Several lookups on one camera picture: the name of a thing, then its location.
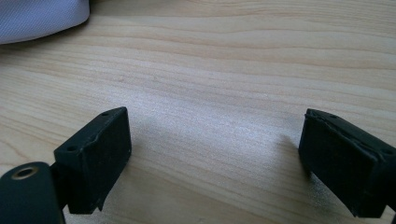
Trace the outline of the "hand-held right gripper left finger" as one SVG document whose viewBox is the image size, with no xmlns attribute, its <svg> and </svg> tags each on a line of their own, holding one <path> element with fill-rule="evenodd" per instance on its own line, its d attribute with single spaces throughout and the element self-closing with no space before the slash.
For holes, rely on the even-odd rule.
<svg viewBox="0 0 396 224">
<path fill-rule="evenodd" d="M 99 114 L 54 150 L 58 202 L 72 214 L 101 210 L 132 154 L 127 108 Z"/>
</svg>

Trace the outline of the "white cloth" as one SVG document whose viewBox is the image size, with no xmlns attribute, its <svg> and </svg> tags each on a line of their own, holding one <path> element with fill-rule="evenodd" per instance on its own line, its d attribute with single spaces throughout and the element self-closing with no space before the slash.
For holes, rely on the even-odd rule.
<svg viewBox="0 0 396 224">
<path fill-rule="evenodd" d="M 90 16 L 90 0 L 0 0 L 0 45 L 52 35 Z"/>
</svg>

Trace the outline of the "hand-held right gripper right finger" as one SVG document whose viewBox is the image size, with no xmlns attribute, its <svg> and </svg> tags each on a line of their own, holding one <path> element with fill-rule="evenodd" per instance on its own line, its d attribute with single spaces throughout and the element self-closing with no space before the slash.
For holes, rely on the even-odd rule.
<svg viewBox="0 0 396 224">
<path fill-rule="evenodd" d="M 396 147 L 333 114 L 307 109 L 299 144 L 303 166 L 355 217 L 396 212 Z"/>
</svg>

